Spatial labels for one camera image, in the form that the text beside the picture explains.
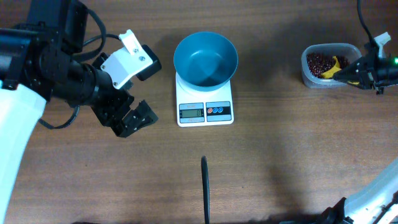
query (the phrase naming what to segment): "scale control panel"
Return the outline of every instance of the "scale control panel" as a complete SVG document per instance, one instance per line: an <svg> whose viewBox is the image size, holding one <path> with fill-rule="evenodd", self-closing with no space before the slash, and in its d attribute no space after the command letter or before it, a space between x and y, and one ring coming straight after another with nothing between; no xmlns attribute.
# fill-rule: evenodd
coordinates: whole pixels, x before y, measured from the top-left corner
<svg viewBox="0 0 398 224"><path fill-rule="evenodd" d="M231 103L207 102L179 105L180 124L203 123L202 125L226 124L232 121Z"/></svg>

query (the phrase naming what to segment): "wooden tabletop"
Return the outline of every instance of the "wooden tabletop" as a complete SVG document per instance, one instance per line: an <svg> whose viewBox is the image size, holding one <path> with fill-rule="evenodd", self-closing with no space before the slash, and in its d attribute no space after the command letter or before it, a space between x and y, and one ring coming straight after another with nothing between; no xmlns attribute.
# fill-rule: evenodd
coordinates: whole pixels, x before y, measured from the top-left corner
<svg viewBox="0 0 398 224"><path fill-rule="evenodd" d="M163 69L131 93L159 121L117 138L82 107L68 128L37 125L27 145L6 223L203 223L200 158L207 156L212 223L313 214L370 183L398 156L398 87L384 96L350 86L309 89L300 57L310 45L368 38L355 1L83 1L107 31L132 29ZM0 27L24 22L29 1L0 2ZM388 31L398 53L397 1L364 1L374 35ZM173 54L194 32L218 32L236 46L231 80L235 121L180 128ZM90 18L86 39L99 34ZM107 41L104 51L121 47ZM44 119L72 110L52 99Z"/></svg>

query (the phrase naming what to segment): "white digital scale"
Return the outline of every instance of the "white digital scale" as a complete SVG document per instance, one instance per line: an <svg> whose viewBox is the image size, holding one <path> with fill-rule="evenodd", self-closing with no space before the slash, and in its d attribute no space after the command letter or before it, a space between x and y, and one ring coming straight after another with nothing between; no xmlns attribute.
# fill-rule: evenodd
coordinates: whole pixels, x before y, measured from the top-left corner
<svg viewBox="0 0 398 224"><path fill-rule="evenodd" d="M190 88L175 74L177 96L177 123L180 127L195 127L232 124L231 81L213 91L198 91Z"/></svg>

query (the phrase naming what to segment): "coffee beans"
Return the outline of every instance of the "coffee beans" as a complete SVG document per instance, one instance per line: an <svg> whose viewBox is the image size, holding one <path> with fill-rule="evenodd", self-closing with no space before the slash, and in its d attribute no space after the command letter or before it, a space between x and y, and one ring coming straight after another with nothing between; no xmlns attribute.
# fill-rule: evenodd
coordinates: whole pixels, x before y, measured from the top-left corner
<svg viewBox="0 0 398 224"><path fill-rule="evenodd" d="M336 56L336 58L341 69L344 69L349 65L349 61L346 57ZM322 73L329 71L336 64L335 59L333 59L333 55L329 56L319 53L308 54L307 63L312 75L317 78L322 78Z"/></svg>

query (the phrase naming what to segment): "white surface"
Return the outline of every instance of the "white surface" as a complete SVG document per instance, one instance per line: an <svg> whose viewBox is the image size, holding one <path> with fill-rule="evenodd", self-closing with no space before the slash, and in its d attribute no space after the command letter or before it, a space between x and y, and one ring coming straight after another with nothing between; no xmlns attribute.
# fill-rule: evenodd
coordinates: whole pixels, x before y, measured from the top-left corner
<svg viewBox="0 0 398 224"><path fill-rule="evenodd" d="M385 32L381 35L378 35L377 37L374 38L374 41L379 46L379 58L384 58L386 57L386 54L383 51L383 46L391 40L391 36L388 34L388 32Z"/></svg>
<svg viewBox="0 0 398 224"><path fill-rule="evenodd" d="M307 55L310 53L344 56L350 63L362 57L358 48L351 44L318 44L309 46L301 55L303 82L309 88L335 88L346 85L333 79L323 79L313 76L307 62Z"/></svg>
<svg viewBox="0 0 398 224"><path fill-rule="evenodd" d="M154 63L147 52L142 49L132 32L129 34L127 31L127 34L121 34L121 36L123 35L127 35L122 39L123 44L130 49L123 47L113 52L101 66L101 70L107 72L111 77L115 89L120 89L134 75L137 75L143 69ZM134 53L137 43L139 46L138 52Z"/></svg>
<svg viewBox="0 0 398 224"><path fill-rule="evenodd" d="M232 124L234 122L234 109L232 103L231 81L228 81L223 87L218 90L200 92L192 90L183 84L183 80L176 73L175 74L175 93L177 97L177 123L180 127L195 127L195 126L209 126ZM222 102L228 101L231 103L231 121L207 121L206 103L207 102ZM205 122L197 123L181 123L180 122L180 104L185 103L203 103Z"/></svg>
<svg viewBox="0 0 398 224"><path fill-rule="evenodd" d="M354 224L373 223L381 213L381 206L388 205L393 194L398 191L398 158L385 168L376 179L374 179L362 191L347 198L344 210L345 216L354 220ZM382 218L383 222L389 223L398 215L398 208L394 206Z"/></svg>
<svg viewBox="0 0 398 224"><path fill-rule="evenodd" d="M45 104L44 98L23 85L14 91L0 89L0 223L6 216L26 144Z"/></svg>

